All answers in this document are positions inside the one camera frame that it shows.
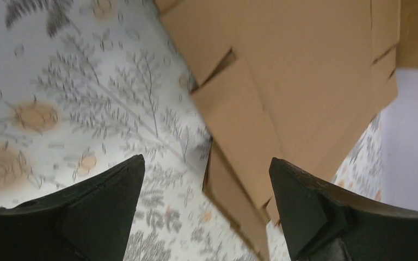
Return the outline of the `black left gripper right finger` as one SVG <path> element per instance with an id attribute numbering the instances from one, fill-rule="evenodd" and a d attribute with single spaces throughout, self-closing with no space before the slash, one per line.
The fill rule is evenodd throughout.
<path id="1" fill-rule="evenodd" d="M 292 260 L 418 260 L 418 211 L 360 196 L 279 158 L 269 175 Z"/>

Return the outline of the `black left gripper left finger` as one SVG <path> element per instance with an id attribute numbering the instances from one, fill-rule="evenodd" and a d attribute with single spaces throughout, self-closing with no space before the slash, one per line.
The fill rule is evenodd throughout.
<path id="1" fill-rule="evenodd" d="M 68 188 L 0 207 L 0 260 L 122 260 L 144 176 L 138 154 Z"/>

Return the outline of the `cardboard box sheet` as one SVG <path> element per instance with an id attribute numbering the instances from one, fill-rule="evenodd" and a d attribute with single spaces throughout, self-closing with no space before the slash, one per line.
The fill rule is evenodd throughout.
<path id="1" fill-rule="evenodd" d="M 261 258 L 273 158 L 331 183 L 418 69 L 418 1 L 157 1 L 213 140 L 203 191 Z"/>

